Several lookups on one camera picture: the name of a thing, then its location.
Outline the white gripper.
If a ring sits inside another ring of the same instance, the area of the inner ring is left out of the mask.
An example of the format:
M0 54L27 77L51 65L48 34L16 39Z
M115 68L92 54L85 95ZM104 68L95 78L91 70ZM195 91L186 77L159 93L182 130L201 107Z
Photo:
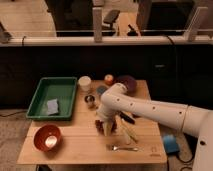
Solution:
M97 115L103 121L103 130L105 136L110 136L112 133L116 111L104 105L100 105L97 109Z

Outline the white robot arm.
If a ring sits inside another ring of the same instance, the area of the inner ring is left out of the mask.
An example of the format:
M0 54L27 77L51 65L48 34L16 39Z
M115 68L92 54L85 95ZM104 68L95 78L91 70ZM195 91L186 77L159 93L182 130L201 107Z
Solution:
M113 121L117 111L126 111L181 130L198 139L192 171L213 171L213 110L130 97L131 89L115 83L101 95L97 109L101 120Z

